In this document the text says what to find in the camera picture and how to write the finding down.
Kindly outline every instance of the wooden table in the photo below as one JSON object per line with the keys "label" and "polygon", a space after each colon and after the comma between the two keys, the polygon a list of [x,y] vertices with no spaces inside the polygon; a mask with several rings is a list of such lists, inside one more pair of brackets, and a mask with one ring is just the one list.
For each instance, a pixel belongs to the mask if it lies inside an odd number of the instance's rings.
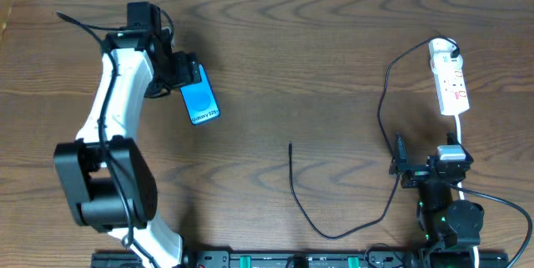
{"label": "wooden table", "polygon": [[[87,267],[117,240],[73,223],[53,170],[53,150],[88,116],[102,73],[97,44],[55,16],[121,26],[139,0],[16,0],[0,46],[0,265]],[[461,116],[475,158],[465,186],[534,214],[534,0],[148,0],[176,25],[176,49],[205,63],[221,117],[189,122],[180,94],[146,100],[139,148],[159,186],[159,208],[195,246],[234,250],[365,250],[372,243],[424,240],[416,190],[398,190],[378,225],[338,234],[380,216],[394,184],[376,122],[385,69],[438,33],[457,40],[471,109]],[[391,74],[383,121],[422,163],[454,130],[441,116],[428,50]],[[522,215],[484,206],[482,249],[512,257],[526,233]],[[534,249],[521,258],[532,266]]]}

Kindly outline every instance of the black cable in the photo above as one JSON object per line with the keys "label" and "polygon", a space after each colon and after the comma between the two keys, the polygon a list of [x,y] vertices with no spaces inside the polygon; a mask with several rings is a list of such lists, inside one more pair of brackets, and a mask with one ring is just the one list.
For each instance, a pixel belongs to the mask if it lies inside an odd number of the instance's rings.
{"label": "black cable", "polygon": [[169,41],[172,42],[173,41],[173,37],[174,37],[174,24],[173,24],[173,20],[170,19],[170,16],[167,14],[166,11],[164,11],[163,9],[159,9],[159,11],[165,16],[165,18],[167,18],[167,22],[169,23],[169,27],[170,27],[170,35],[169,35]]}
{"label": "black cable", "polygon": [[520,213],[522,213],[525,216],[526,222],[528,224],[525,240],[521,244],[521,247],[517,251],[516,255],[514,255],[514,257],[510,260],[510,262],[508,262],[508,265],[506,266],[506,268],[510,268],[514,264],[516,264],[517,260],[519,260],[519,257],[523,254],[523,252],[525,252],[525,249],[528,246],[528,243],[530,242],[531,236],[532,236],[532,219],[531,219],[531,216],[529,216],[529,214],[526,212],[526,210],[524,210],[521,206],[516,205],[511,201],[504,200],[504,199],[499,198],[499,197],[495,197],[495,196],[492,196],[492,195],[480,193],[480,192],[477,192],[477,191],[474,191],[474,190],[469,190],[469,189],[465,189],[465,188],[459,188],[458,186],[451,185],[451,184],[449,184],[449,183],[447,183],[445,181],[443,181],[443,184],[444,184],[444,186],[446,186],[448,188],[451,188],[453,190],[461,191],[461,192],[464,192],[464,193],[467,193],[467,194],[470,194],[470,195],[486,198],[488,200],[493,200],[495,202],[498,202],[498,203],[501,203],[501,204],[504,204],[504,205],[508,205],[508,206],[512,207],[513,209],[519,211]]}
{"label": "black cable", "polygon": [[144,256],[149,259],[150,265],[152,265],[153,268],[159,268],[158,263],[154,259],[153,256],[151,256],[136,240],[133,242],[133,246],[139,250]]}
{"label": "black cable", "polygon": [[428,38],[425,41],[418,43],[416,46],[412,47],[408,51],[401,54],[399,57],[395,58],[395,60],[393,60],[390,63],[390,66],[387,68],[387,71],[385,72],[384,90],[382,91],[382,95],[380,96],[380,102],[378,103],[378,111],[376,113],[376,116],[378,118],[378,125],[380,126],[380,131],[382,131],[382,135],[384,136],[385,143],[387,144],[387,149],[390,151],[391,154],[394,154],[394,151],[393,151],[393,148],[391,147],[389,139],[387,138],[387,134],[385,134],[384,126],[382,125],[382,120],[380,119],[380,111],[382,110],[382,103],[384,102],[385,93],[387,92],[387,83],[390,79],[391,68],[393,68],[393,65],[399,60],[401,60],[403,57],[405,57],[412,51],[418,49],[420,46],[424,45],[425,43],[429,43],[432,39],[435,39],[435,38],[443,38],[449,43],[452,43],[456,47],[456,49],[452,52],[451,57],[452,58],[458,57],[458,55],[460,54],[460,47],[458,47],[458,45],[455,42],[453,42],[450,38],[444,37],[442,35],[438,35],[438,36],[435,36],[433,38]]}
{"label": "black cable", "polygon": [[431,248],[425,253],[423,256],[423,263],[428,263],[431,258],[431,253],[434,252],[438,247],[441,246],[442,241],[438,240],[436,243],[434,243]]}
{"label": "black cable", "polygon": [[121,26],[121,27],[118,27],[118,28],[101,27],[101,26],[94,26],[94,25],[89,25],[89,24],[84,24],[84,26],[87,27],[87,28],[94,29],[94,30],[102,30],[102,31],[125,31],[125,30],[135,29],[135,27],[128,27],[128,26]]}
{"label": "black cable", "polygon": [[292,261],[295,260],[296,255],[290,256],[289,259],[287,259],[287,262],[285,263],[285,268],[289,268]]}
{"label": "black cable", "polygon": [[393,250],[393,248],[391,248],[386,243],[374,243],[373,245],[371,245],[364,253],[364,260],[366,260],[365,258],[367,257],[367,261],[369,262],[369,256],[367,254],[369,253],[370,250],[372,250],[374,247],[376,247],[378,245],[383,245],[383,246],[387,247],[387,249],[389,249],[393,253],[395,258],[397,258],[397,260],[399,260],[404,265],[404,261],[402,260],[402,258],[399,255],[397,255],[397,253]]}
{"label": "black cable", "polygon": [[387,214],[387,210],[390,208],[391,201],[393,200],[393,196],[395,196],[395,192],[397,190],[397,185],[399,184],[400,175],[397,175],[397,179],[395,181],[395,185],[393,186],[393,190],[391,191],[390,198],[387,200],[387,204],[385,205],[385,208],[384,208],[384,213],[382,213],[382,216],[380,218],[378,218],[377,220],[373,220],[371,222],[367,222],[367,223],[365,223],[363,225],[357,226],[354,229],[348,230],[348,231],[346,231],[345,233],[343,233],[341,235],[325,235],[323,232],[321,232],[319,229],[317,229],[317,227],[315,227],[313,222],[311,222],[310,217],[308,216],[308,214],[306,214],[306,211],[304,210],[304,208],[302,207],[302,205],[299,202],[299,199],[297,198],[297,195],[295,193],[295,188],[293,187],[293,144],[292,143],[290,143],[290,146],[289,146],[289,153],[290,153],[290,188],[291,188],[291,194],[293,195],[293,198],[295,199],[295,203],[299,206],[299,209],[302,212],[302,215],[304,215],[306,220],[308,220],[308,223],[310,224],[311,228],[313,230],[315,230],[315,232],[317,234],[319,234],[320,236],[322,236],[323,238],[325,238],[327,240],[338,240],[338,239],[345,238],[347,235],[354,234],[358,230],[363,230],[364,228],[367,228],[369,226],[372,226],[372,225],[375,225],[377,223],[380,223],[384,219],[385,214]]}
{"label": "black cable", "polygon": [[[384,136],[385,143],[387,145],[388,150],[391,153],[391,156],[395,156],[395,153],[394,153],[393,148],[391,147],[389,139],[387,138],[387,134],[385,134],[384,126],[382,125],[382,121],[380,119],[380,111],[382,109],[382,103],[384,102],[385,93],[387,92],[387,84],[388,84],[388,80],[389,80],[389,77],[390,77],[391,68],[401,58],[405,57],[407,54],[409,54],[410,52],[412,52],[415,49],[419,48],[420,46],[424,45],[425,43],[430,42],[434,38],[443,38],[446,41],[452,43],[456,47],[456,49],[454,51],[452,51],[451,57],[452,58],[458,57],[458,55],[460,54],[460,47],[458,47],[458,45],[454,41],[452,41],[451,39],[449,39],[449,38],[447,38],[445,36],[442,36],[442,35],[438,35],[438,36],[435,36],[433,38],[428,38],[424,42],[418,43],[415,47],[411,48],[410,50],[404,52],[401,56],[397,57],[395,60],[393,60],[392,63],[390,63],[390,66],[387,68],[387,71],[385,73],[384,91],[382,92],[382,95],[380,96],[380,102],[378,103],[378,110],[377,110],[377,115],[376,116],[378,118],[378,125],[380,126],[380,131],[382,132],[382,135]],[[293,160],[292,160],[293,147],[292,147],[292,143],[290,143],[290,146],[289,146],[289,153],[290,153],[290,188],[291,188],[291,194],[293,195],[293,198],[295,199],[295,203],[299,206],[300,211],[302,212],[302,215],[304,215],[306,220],[308,220],[308,223],[310,224],[311,228],[317,234],[319,234],[320,236],[322,236],[323,238],[325,238],[327,240],[338,240],[338,239],[341,239],[341,238],[345,238],[347,235],[351,235],[351,234],[355,233],[358,230],[363,230],[366,227],[369,227],[369,226],[375,225],[377,223],[380,223],[384,219],[385,214],[387,214],[387,211],[390,208],[391,201],[393,200],[393,196],[395,196],[395,192],[397,190],[397,185],[399,184],[399,179],[401,178],[400,174],[397,175],[397,178],[396,178],[396,181],[395,181],[395,185],[393,186],[393,190],[391,191],[390,198],[388,199],[387,204],[385,205],[385,208],[384,208],[384,212],[382,213],[380,218],[378,218],[377,220],[365,223],[363,225],[360,225],[358,227],[355,227],[354,229],[346,231],[345,233],[343,233],[341,235],[334,235],[334,236],[325,235],[323,232],[321,232],[319,229],[317,229],[317,227],[315,227],[313,222],[311,222],[310,217],[306,214],[306,211],[304,210],[304,208],[302,207],[302,205],[299,202],[299,199],[297,198],[297,195],[295,193],[295,189],[293,187]]]}
{"label": "black cable", "polygon": [[120,185],[120,182],[118,181],[117,174],[116,174],[115,169],[114,169],[114,167],[112,165],[112,162],[114,162],[114,159],[113,159],[112,155],[108,152],[108,148],[106,147],[106,144],[105,144],[105,141],[104,141],[104,138],[103,138],[104,137],[104,128],[105,128],[105,118],[106,118],[106,113],[108,111],[109,100],[111,99],[111,94],[113,92],[113,87],[115,85],[115,82],[116,82],[117,76],[118,76],[117,63],[115,62],[115,59],[113,58],[109,48],[106,48],[104,46],[104,43],[103,43],[102,39],[100,39],[93,32],[93,30],[91,30],[90,27],[88,27],[86,24],[83,24],[83,23],[79,22],[78,20],[76,20],[74,18],[69,17],[68,15],[66,15],[64,13],[56,12],[56,14],[62,20],[66,21],[68,23],[72,23],[72,24],[74,24],[76,26],[79,26],[85,32],[89,33],[97,41],[97,43],[100,45],[100,48],[104,51],[104,53],[106,53],[108,55],[109,60],[111,61],[111,64],[113,66],[113,69],[112,69],[112,72],[111,72],[111,79],[109,81],[108,90],[107,90],[106,95],[104,96],[104,100],[102,102],[102,108],[100,110],[100,116],[98,117],[98,142],[100,144],[100,152],[101,152],[102,160],[104,161],[104,163],[106,163],[106,165],[108,167],[109,174],[111,175],[111,179],[113,181],[113,185],[115,186],[115,189],[118,192],[118,196],[121,199],[121,203],[123,204],[123,207],[124,207],[124,213],[126,215],[126,221],[127,221],[127,224],[128,224],[128,234],[126,234],[126,236],[121,240],[121,244],[125,248],[129,248],[133,244],[143,256],[145,256],[147,259],[149,259],[150,263],[152,265],[154,265],[154,267],[158,267],[158,264],[155,263],[154,258],[145,249],[143,249],[141,247],[141,245],[139,245],[139,243],[137,241],[134,240],[134,225],[133,225],[133,222],[132,222],[132,217],[131,217],[131,213],[130,213],[129,206],[128,206],[128,201],[126,200],[126,195],[124,193],[123,187]]}

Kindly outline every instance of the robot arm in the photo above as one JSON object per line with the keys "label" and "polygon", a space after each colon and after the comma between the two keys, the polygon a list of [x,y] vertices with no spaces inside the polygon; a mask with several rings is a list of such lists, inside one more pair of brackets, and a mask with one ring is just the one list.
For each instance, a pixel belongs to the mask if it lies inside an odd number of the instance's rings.
{"label": "robot arm", "polygon": [[[154,68],[148,53],[144,50],[119,48],[114,49],[111,54],[118,64],[118,76],[106,112],[104,133],[107,140],[114,135],[136,140],[144,92],[154,78]],[[76,139],[83,139],[86,144],[98,142],[98,118],[111,81],[113,67],[107,54],[102,57],[102,63],[102,80],[94,99],[93,108],[85,125],[76,135]]]}
{"label": "robot arm", "polygon": [[118,74],[106,110],[103,141],[127,200],[135,241],[131,247],[145,267],[152,266],[151,261],[172,267],[181,263],[183,241],[157,211],[155,179],[135,139],[144,98],[199,83],[201,73],[193,53],[172,53],[173,30],[162,30],[160,9],[155,5],[129,3],[128,26],[121,29],[104,40],[111,51],[103,55],[102,80],[87,121],[75,142],[58,144],[54,163],[77,224],[123,239],[128,220],[117,188],[110,178],[91,177],[106,165],[99,148],[98,119],[112,79],[110,54]]}

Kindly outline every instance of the white cable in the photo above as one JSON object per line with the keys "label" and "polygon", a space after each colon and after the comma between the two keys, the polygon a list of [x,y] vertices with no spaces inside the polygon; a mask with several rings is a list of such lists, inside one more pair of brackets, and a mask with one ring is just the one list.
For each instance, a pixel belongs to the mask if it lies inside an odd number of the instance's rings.
{"label": "white cable", "polygon": [[[461,144],[461,124],[460,124],[460,115],[455,114],[454,120],[456,122],[456,140],[458,140],[458,143]],[[461,185],[461,182],[458,183],[459,188],[463,188]],[[460,196],[460,200],[465,200],[466,197],[464,196],[464,192],[458,191],[458,195]]]}
{"label": "white cable", "polygon": [[[456,122],[456,140],[458,143],[461,144],[461,125],[460,125],[460,115],[455,114],[454,120]],[[458,188],[463,188],[463,185],[461,185],[461,182],[458,183]],[[458,195],[460,196],[460,200],[465,200],[466,197],[464,196],[464,192],[458,191]],[[475,258],[475,268],[478,268],[480,265],[480,255],[478,254],[478,247],[473,246],[473,257]]]}

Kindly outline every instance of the power plug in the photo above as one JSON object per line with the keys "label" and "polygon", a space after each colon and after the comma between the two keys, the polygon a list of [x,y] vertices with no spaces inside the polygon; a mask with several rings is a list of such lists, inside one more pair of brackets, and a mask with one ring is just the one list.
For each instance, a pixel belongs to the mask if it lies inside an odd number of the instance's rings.
{"label": "power plug", "polygon": [[441,114],[458,115],[467,111],[469,100],[461,70],[464,60],[461,55],[451,57],[456,46],[443,38],[435,38],[429,42],[428,47]]}

